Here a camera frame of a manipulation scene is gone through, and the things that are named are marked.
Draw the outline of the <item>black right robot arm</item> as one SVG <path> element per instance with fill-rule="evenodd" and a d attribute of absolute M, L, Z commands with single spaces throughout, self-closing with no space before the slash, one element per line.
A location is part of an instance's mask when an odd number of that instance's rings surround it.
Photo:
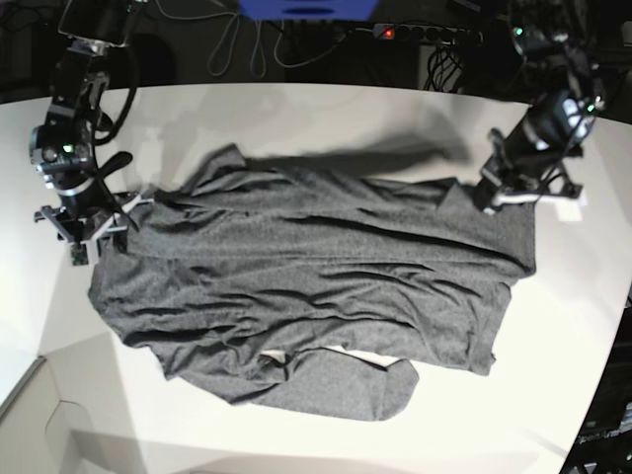
<path fill-rule="evenodd" d="M 121 241 L 135 224 L 128 213 L 140 195 L 113 194 L 105 183 L 130 164 L 131 154 L 119 152 L 101 165 L 96 149 L 118 136 L 131 110 L 139 69 L 129 39 L 145 7 L 143 1 L 70 1 L 57 27 L 70 43 L 55 65 L 50 104 L 43 124 L 32 132 L 29 153 L 36 172 L 60 199 L 58 208 L 44 206 L 34 219 L 52 224 L 74 253 L 87 253 L 105 238 Z M 111 81 L 106 59 L 113 49 L 126 53 L 130 72 L 117 118 L 101 107 Z"/>

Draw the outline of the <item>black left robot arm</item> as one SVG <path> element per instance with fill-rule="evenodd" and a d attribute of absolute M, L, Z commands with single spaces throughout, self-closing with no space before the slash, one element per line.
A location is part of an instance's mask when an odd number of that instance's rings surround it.
<path fill-rule="evenodd" d="M 509 135 L 490 130 L 493 152 L 473 193 L 474 205 L 489 214 L 541 200 L 580 200 L 584 188 L 564 161 L 582 157 L 582 143 L 604 107 L 586 2 L 511 1 L 508 24 L 522 62 L 543 65 L 557 78 Z"/>

